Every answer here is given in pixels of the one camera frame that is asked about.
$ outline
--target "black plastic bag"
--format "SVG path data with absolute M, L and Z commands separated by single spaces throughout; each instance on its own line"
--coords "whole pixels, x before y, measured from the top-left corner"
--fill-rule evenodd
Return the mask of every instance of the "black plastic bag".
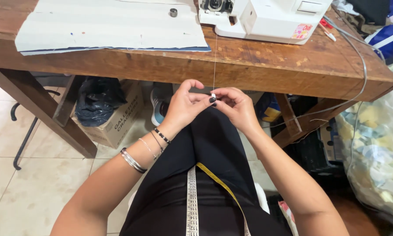
M 108 121 L 113 111 L 126 103 L 117 78 L 89 76 L 78 91 L 74 113 L 82 126 L 97 127 Z

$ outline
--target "woman's left hand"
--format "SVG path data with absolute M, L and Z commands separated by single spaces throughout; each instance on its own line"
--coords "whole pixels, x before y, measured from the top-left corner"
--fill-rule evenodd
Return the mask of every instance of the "woman's left hand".
M 170 100 L 168 113 L 160 126 L 169 126 L 179 132 L 215 102 L 210 95 L 190 93 L 192 87 L 203 89 L 204 85 L 195 79 L 185 80 Z

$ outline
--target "white sewing machine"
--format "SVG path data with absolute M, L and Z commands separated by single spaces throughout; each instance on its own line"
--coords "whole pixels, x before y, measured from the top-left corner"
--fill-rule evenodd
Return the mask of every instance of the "white sewing machine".
M 220 36 L 303 45 L 332 0 L 198 0 L 199 22 Z

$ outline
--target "measuring tape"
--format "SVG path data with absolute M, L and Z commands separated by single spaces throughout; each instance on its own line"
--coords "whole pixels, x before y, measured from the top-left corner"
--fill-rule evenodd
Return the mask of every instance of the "measuring tape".
M 219 183 L 234 198 L 243 214 L 243 218 L 245 221 L 245 236 L 250 236 L 245 214 L 243 213 L 242 207 L 240 206 L 239 202 L 237 201 L 230 188 L 202 163 L 198 162 L 196 166 L 198 166 L 202 171 L 204 171 L 208 176 L 210 176 L 215 182 Z M 188 191 L 186 194 L 186 236 L 199 236 L 198 199 L 196 188 L 197 180 L 195 177 L 194 166 L 188 171 Z

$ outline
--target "sneaker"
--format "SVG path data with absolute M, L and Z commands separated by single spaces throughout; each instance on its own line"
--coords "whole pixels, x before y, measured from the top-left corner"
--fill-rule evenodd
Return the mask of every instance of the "sneaker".
M 155 126 L 159 126 L 165 119 L 169 104 L 165 103 L 163 99 L 160 99 L 158 88 L 154 88 L 150 94 L 150 100 L 153 105 L 153 115 L 151 116 L 151 122 Z

